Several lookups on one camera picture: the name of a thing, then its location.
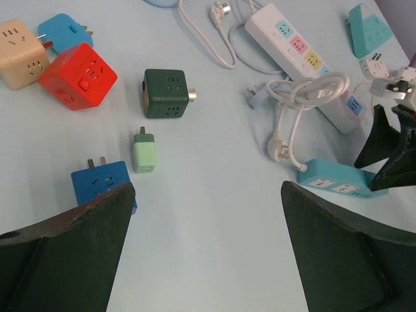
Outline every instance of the blue object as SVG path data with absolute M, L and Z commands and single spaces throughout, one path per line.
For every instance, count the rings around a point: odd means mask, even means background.
M 326 67 L 326 66 L 324 66 L 324 67 L 322 67 L 322 69 L 319 71 L 319 75 L 320 75 L 320 76 L 323 76 L 323 75 L 325 75 L 325 74 L 327 74 L 327 73 L 329 73 L 329 72 L 330 72 L 329 68 L 328 68 L 328 67 Z
M 349 27 L 354 54 L 359 59 L 393 37 L 388 24 L 363 4 L 350 11 Z
M 363 110 L 363 106 L 354 96 L 350 97 L 346 105 L 356 116 Z
M 285 20 L 281 20 L 276 24 L 276 29 L 286 38 L 289 39 L 294 33 Z
M 307 172 L 299 171 L 299 184 L 359 198 L 375 198 L 386 195 L 388 190 L 372 192 L 368 185 L 376 175 L 372 172 L 345 166 L 324 159 L 312 159 L 306 163 Z
M 145 2 L 159 8 L 174 8 L 179 0 L 145 0 Z
M 43 42 L 52 41 L 52 49 L 56 54 L 83 43 L 87 43 L 91 47 L 94 46 L 92 37 L 86 29 L 69 15 L 63 13 L 40 24 L 38 34 L 39 36 L 45 35 L 42 38 Z
M 130 182 L 124 161 L 76 171 L 71 174 L 71 178 L 78 205 L 84 205 L 110 189 Z M 136 210 L 137 202 L 133 206 L 133 214 Z

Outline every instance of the red cube socket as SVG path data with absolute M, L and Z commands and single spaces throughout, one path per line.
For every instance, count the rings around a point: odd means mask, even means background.
M 101 104 L 117 74 L 88 45 L 80 44 L 60 55 L 38 82 L 73 111 Z

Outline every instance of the beige cube socket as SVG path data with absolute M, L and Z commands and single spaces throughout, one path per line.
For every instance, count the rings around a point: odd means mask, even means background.
M 34 83 L 49 64 L 45 48 L 25 24 L 0 23 L 0 75 L 11 89 Z

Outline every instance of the dark green cube socket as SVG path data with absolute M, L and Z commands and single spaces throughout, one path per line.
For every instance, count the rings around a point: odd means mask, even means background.
M 146 70 L 143 108 L 147 118 L 180 118 L 189 103 L 185 73 L 181 70 Z

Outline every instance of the teal power strip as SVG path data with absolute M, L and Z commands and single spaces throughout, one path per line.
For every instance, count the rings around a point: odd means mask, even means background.
M 354 54 L 361 59 L 393 37 L 391 28 L 365 5 L 350 11 L 350 35 Z
M 367 185 L 374 173 L 345 166 L 324 159 L 312 159 L 307 163 L 307 172 L 299 171 L 299 184 L 306 187 L 328 190 L 359 198 L 375 198 L 389 193 L 388 190 L 372 192 Z

